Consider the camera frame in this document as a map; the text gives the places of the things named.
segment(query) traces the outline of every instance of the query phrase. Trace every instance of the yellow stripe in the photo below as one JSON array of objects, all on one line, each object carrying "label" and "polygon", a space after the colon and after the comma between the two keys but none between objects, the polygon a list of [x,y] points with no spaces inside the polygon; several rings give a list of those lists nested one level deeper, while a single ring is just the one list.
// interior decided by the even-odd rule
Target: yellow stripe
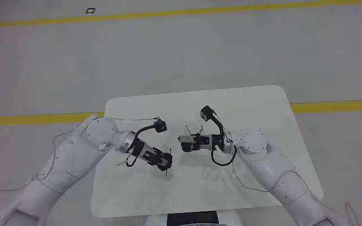
[{"label": "yellow stripe", "polygon": [[362,4],[362,0],[323,0],[323,1],[311,1],[311,2],[276,3],[276,4],[270,4],[270,5],[227,6],[227,7],[215,7],[215,8],[196,8],[196,9],[189,9],[189,10],[140,12],[140,13],[133,13],[133,14],[82,16],[82,17],[75,17],[75,18],[2,21],[2,22],[0,22],[0,27],[28,26],[28,25],[40,25],[40,24],[58,24],[58,23],[80,23],[80,22],[101,21],[101,20],[141,19],[141,18],[152,18],[152,17],[157,17],[157,16],[216,14],[216,13],[221,13],[221,12],[239,12],[239,11],[253,11],[253,10],[280,10],[280,9],[284,9],[284,8],[304,8],[304,7],[350,5],[350,4]]},{"label": "yellow stripe", "polygon": [[51,123],[78,123],[91,114],[104,117],[104,112],[52,114],[52,115],[15,115],[0,117],[0,125],[19,124],[51,124]]},{"label": "yellow stripe", "polygon": [[362,101],[292,103],[291,107],[295,114],[362,111]]},{"label": "yellow stripe", "polygon": [[[292,103],[291,108],[295,114],[362,111],[362,101]],[[78,123],[94,113],[104,117],[104,112],[2,116],[0,125]]]}]

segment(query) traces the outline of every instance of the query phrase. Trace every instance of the white cable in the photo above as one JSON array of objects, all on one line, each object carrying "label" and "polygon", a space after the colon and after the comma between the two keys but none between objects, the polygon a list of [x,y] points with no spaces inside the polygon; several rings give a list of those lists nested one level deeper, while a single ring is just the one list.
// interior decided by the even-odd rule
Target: white cable
[{"label": "white cable", "polygon": [[351,204],[350,204],[349,202],[346,202],[346,203],[344,204],[344,209],[346,210],[346,214],[347,214],[349,220],[351,221],[352,225],[355,225],[355,224],[353,223],[353,221],[352,221],[352,218],[351,218],[350,214],[348,213],[348,208],[351,210],[351,212],[352,212],[352,214],[353,214],[353,217],[355,218],[356,226],[359,226],[360,224],[359,224],[359,222],[358,222],[358,218],[357,218],[357,215],[356,215],[355,210],[352,208],[352,206],[351,206]]},{"label": "white cable", "polygon": [[0,192],[14,192],[14,191],[17,191],[17,190],[20,190],[22,188],[25,188],[29,183],[30,181],[33,181],[35,177],[31,178],[30,180],[28,180],[25,184],[23,184],[22,186],[18,187],[18,188],[14,188],[14,189],[0,189]]},{"label": "white cable", "polygon": [[55,154],[56,154],[56,149],[57,149],[57,146],[56,146],[56,144],[55,144],[55,139],[57,139],[58,137],[60,137],[60,136],[62,136],[62,135],[71,133],[71,132],[73,132],[73,130],[74,130],[74,129],[72,129],[71,131],[68,131],[68,132],[66,132],[66,133],[58,134],[58,135],[56,135],[56,136],[53,138],[53,148],[54,148],[54,149],[53,149],[53,161],[51,162],[51,166],[50,166],[49,171],[46,173],[46,175],[45,175],[43,178],[39,178],[39,175],[37,175],[37,179],[38,179],[39,181],[45,180],[45,179],[49,176],[51,170],[52,170],[53,167],[54,167]]},{"label": "white cable", "polygon": [[215,113],[215,111],[214,111],[214,114],[216,115],[217,119],[218,119],[219,122],[221,123],[221,126],[222,126],[222,128],[223,128],[223,130],[224,130],[224,134],[225,134],[226,138],[227,138],[231,143],[233,143],[232,139],[231,139],[231,138],[228,136],[228,134],[227,134],[227,130],[226,130],[226,128],[224,127],[224,124],[222,124],[221,119],[220,119],[219,116]]},{"label": "white cable", "polygon": [[35,178],[37,178],[38,180],[42,181],[44,179],[46,179],[49,174],[50,174],[50,171],[53,169],[53,166],[54,166],[54,162],[55,162],[55,150],[56,150],[56,145],[55,145],[55,139],[57,139],[58,137],[62,136],[62,135],[65,135],[65,134],[68,134],[70,132],[72,132],[73,129],[69,132],[66,132],[66,133],[61,133],[59,135],[56,135],[54,138],[53,138],[53,147],[54,147],[54,150],[53,150],[53,161],[51,163],[51,167],[48,171],[48,173],[45,175],[44,178],[40,179],[38,175],[36,176],[33,176],[31,179],[29,179],[25,184],[23,184],[22,186],[18,187],[18,188],[14,188],[14,189],[0,189],[0,192],[14,192],[14,191],[17,191],[17,190],[20,190],[22,188],[25,188],[31,181],[33,181]]},{"label": "white cable", "polygon": [[[257,191],[257,192],[270,192],[270,191],[272,191],[274,188],[277,187],[277,184],[278,184],[279,180],[282,178],[282,176],[284,176],[284,175],[287,174],[287,173],[294,173],[295,175],[297,175],[297,176],[302,180],[303,184],[305,185],[305,187],[307,188],[308,192],[311,194],[311,196],[313,197],[313,199],[314,199],[315,201],[317,201],[318,203],[322,204],[322,205],[325,206],[326,208],[332,210],[332,211],[335,212],[336,214],[341,215],[339,212],[333,210],[332,208],[330,208],[330,207],[328,207],[326,204],[324,204],[321,200],[319,200],[318,197],[312,193],[312,191],[310,190],[310,188],[308,187],[307,183],[304,181],[304,179],[302,178],[302,176],[301,176],[299,173],[297,173],[296,171],[289,170],[289,171],[284,172],[284,173],[277,179],[277,182],[275,182],[275,184],[274,184],[274,185],[271,187],[271,189],[269,189],[269,190],[259,190],[259,189],[256,189],[256,188],[250,188],[250,187],[245,186],[245,185],[243,184],[243,182],[241,181],[241,179],[240,179],[240,178],[236,175],[236,173],[235,173],[234,163],[232,163],[232,171],[231,171],[231,172],[235,175],[236,179],[241,183],[241,185],[242,185],[244,188],[249,189],[249,190],[254,190],[254,191]],[[346,202],[346,203],[344,204],[344,207],[345,207],[345,211],[346,211],[347,217],[348,217],[349,221],[351,222],[351,224],[352,224],[353,226],[359,226],[359,222],[358,222],[358,218],[357,218],[356,212],[355,212],[355,210],[352,208],[351,204],[350,204],[349,202]],[[351,212],[352,212],[352,214],[353,214],[353,217],[354,217],[354,219],[355,219],[356,225],[355,225],[355,224],[353,223],[353,221],[352,221],[352,217],[350,216],[350,213],[348,212],[348,208],[351,210]]]}]

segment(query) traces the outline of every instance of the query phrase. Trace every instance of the small object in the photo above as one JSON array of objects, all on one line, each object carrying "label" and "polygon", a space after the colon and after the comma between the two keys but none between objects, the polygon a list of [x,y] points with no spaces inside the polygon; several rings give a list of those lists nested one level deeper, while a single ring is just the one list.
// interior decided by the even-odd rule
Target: small object
[{"label": "small object", "polygon": [[161,133],[167,130],[166,123],[162,121],[160,118],[153,123],[153,126],[157,133]]},{"label": "small object", "polygon": [[117,167],[119,167],[120,165],[125,164],[127,161],[128,161],[128,158],[127,158],[126,160],[124,160],[124,161],[122,161],[122,162],[118,163],[118,164],[117,164]]},{"label": "small object", "polygon": [[87,8],[85,14],[94,14],[96,12],[96,8]]},{"label": "small object", "polygon": [[201,109],[200,116],[204,121],[208,121],[213,117],[213,113],[214,111],[211,109],[211,107],[206,105],[203,109]]}]

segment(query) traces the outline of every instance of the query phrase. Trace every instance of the black cable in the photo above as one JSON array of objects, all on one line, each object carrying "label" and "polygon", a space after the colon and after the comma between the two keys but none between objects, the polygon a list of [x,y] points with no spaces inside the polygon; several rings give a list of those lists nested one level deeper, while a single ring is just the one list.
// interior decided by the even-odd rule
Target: black cable
[{"label": "black cable", "polygon": [[218,166],[228,166],[228,165],[230,165],[234,161],[235,156],[236,156],[236,146],[234,145],[234,154],[232,155],[232,158],[230,159],[230,161],[228,163],[222,164],[222,163],[218,163],[218,162],[215,161],[215,159],[214,159],[214,151],[215,151],[215,148],[211,151],[211,160],[213,161],[213,163],[215,163]]},{"label": "black cable", "polygon": [[137,157],[135,158],[135,160],[133,160],[132,164],[128,164],[128,160],[127,160],[126,161],[126,166],[128,166],[128,167],[133,166],[135,164],[136,160],[137,160]]},{"label": "black cable", "polygon": [[153,129],[153,128],[154,128],[154,125],[149,125],[149,126],[147,126],[147,127],[144,127],[144,128],[139,129],[139,130],[136,132],[135,138],[133,139],[132,144],[130,145],[130,147],[128,148],[128,150],[126,151],[126,153],[129,153],[130,150],[135,146],[135,141],[137,140],[137,137],[138,137],[138,135],[139,135],[141,132],[147,131],[147,130]]}]

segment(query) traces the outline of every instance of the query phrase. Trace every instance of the cable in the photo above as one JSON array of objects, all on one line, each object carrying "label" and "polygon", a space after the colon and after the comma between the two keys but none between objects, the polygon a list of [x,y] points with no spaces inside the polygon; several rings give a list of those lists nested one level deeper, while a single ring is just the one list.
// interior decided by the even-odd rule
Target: cable
[{"label": "cable", "polygon": [[[352,214],[353,214],[353,217],[355,218],[355,221],[356,221],[356,224],[354,224],[354,222],[352,221],[352,218],[350,216],[350,214],[348,213],[348,208],[351,210]],[[349,202],[346,202],[344,204],[344,209],[346,210],[346,214],[348,216],[348,219],[351,221],[352,225],[356,225],[356,226],[359,226],[359,222],[358,222],[358,218],[357,218],[357,215],[356,215],[356,212],[355,210],[352,208],[351,204]]]},{"label": "cable", "polygon": [[214,159],[214,151],[215,151],[215,148],[211,151],[211,160],[213,161],[213,163],[215,163],[218,166],[228,166],[228,165],[230,165],[231,163],[233,163],[233,161],[235,159],[235,156],[236,156],[236,146],[234,145],[234,153],[233,153],[232,158],[230,159],[230,161],[227,162],[227,163],[224,163],[224,164],[223,163],[218,163]]},{"label": "cable", "polygon": [[227,129],[224,127],[224,124],[222,124],[222,121],[221,121],[220,117],[216,114],[215,111],[214,111],[214,114],[216,115],[217,119],[220,121],[220,124],[221,124],[222,128],[224,129],[224,134],[225,134],[226,138],[227,138],[230,142],[232,142],[232,139],[229,138],[229,136],[227,135]]},{"label": "cable", "polygon": [[56,136],[53,138],[53,148],[54,148],[54,150],[53,150],[53,161],[51,162],[51,166],[50,166],[49,171],[46,173],[46,175],[45,175],[43,178],[39,178],[39,175],[37,175],[37,179],[38,179],[39,181],[45,180],[45,179],[49,176],[51,170],[52,170],[53,167],[54,167],[55,154],[56,154],[56,149],[57,149],[56,144],[55,144],[55,139],[57,139],[58,137],[60,137],[60,136],[62,136],[62,135],[68,134],[68,133],[72,132],[73,130],[74,130],[74,129],[72,129],[71,131],[68,131],[68,132],[66,132],[66,133],[58,134],[58,135],[56,135]]},{"label": "cable", "polygon": [[[236,179],[241,183],[241,185],[242,185],[244,188],[249,189],[249,190],[254,190],[254,191],[257,191],[257,192],[270,192],[270,191],[272,191],[273,189],[275,189],[275,188],[278,186],[277,184],[278,184],[279,180],[280,180],[285,174],[287,174],[287,173],[294,173],[295,175],[297,175],[297,176],[302,180],[302,182],[303,182],[303,184],[305,185],[307,191],[311,194],[311,196],[313,197],[313,199],[314,199],[316,202],[322,204],[322,205],[325,206],[326,208],[328,208],[328,209],[332,210],[333,212],[335,212],[336,214],[340,215],[339,212],[333,210],[332,208],[330,208],[330,207],[328,207],[326,204],[324,204],[321,200],[319,200],[318,197],[312,193],[312,191],[310,190],[310,188],[308,187],[307,183],[304,181],[304,179],[302,178],[302,176],[301,176],[299,173],[297,173],[296,171],[289,170],[289,171],[284,172],[284,173],[277,179],[277,182],[275,182],[275,184],[274,184],[274,185],[271,187],[271,189],[269,189],[269,190],[260,190],[260,189],[250,188],[250,187],[245,186],[245,185],[243,184],[243,182],[241,181],[241,179],[240,179],[240,178],[236,175],[236,173],[235,173],[234,163],[232,163],[232,171],[231,171],[231,172],[235,175]],[[356,212],[355,212],[355,210],[352,208],[351,204],[350,204],[349,202],[346,202],[346,203],[344,204],[344,207],[345,207],[345,211],[346,211],[347,217],[348,217],[349,221],[351,222],[351,224],[352,224],[353,226],[359,226],[359,222],[358,222],[358,218],[357,218]],[[350,216],[350,214],[349,214],[349,212],[348,212],[348,208],[351,210],[351,212],[352,212],[352,214],[353,214],[353,217],[354,217],[354,219],[355,219],[356,225],[355,225],[355,224],[353,223],[353,221],[352,221],[352,217]]]},{"label": "cable", "polygon": [[145,120],[154,120],[154,119],[158,119],[158,117],[156,118],[152,118],[152,119],[130,119],[130,120],[127,120],[127,119],[117,119],[117,118],[111,118],[111,119],[115,119],[115,120],[120,120],[120,121],[145,121]]},{"label": "cable", "polygon": [[29,183],[30,181],[33,181],[35,177],[31,178],[30,180],[28,180],[25,184],[23,184],[22,186],[18,187],[18,188],[14,188],[14,189],[0,189],[0,192],[14,192],[14,191],[17,191],[17,190],[20,190],[22,188],[25,188]]},{"label": "cable", "polygon": [[66,133],[61,133],[59,135],[56,135],[54,138],[53,138],[53,147],[54,147],[54,150],[53,150],[53,161],[51,163],[51,166],[50,166],[50,169],[49,171],[47,172],[47,174],[45,175],[44,178],[40,179],[38,174],[36,176],[33,176],[31,179],[29,179],[25,184],[23,184],[22,186],[18,187],[18,188],[14,188],[14,189],[0,189],[0,192],[14,192],[14,191],[17,191],[17,190],[20,190],[22,188],[25,188],[31,181],[33,181],[35,178],[37,178],[38,180],[42,181],[44,179],[46,179],[49,174],[50,174],[50,171],[53,169],[54,167],[54,162],[55,162],[55,150],[56,150],[56,145],[55,145],[55,139],[57,139],[58,137],[62,136],[62,135],[65,135],[65,134],[68,134],[70,132],[72,132],[74,129],[72,129],[71,131],[68,131]]}]

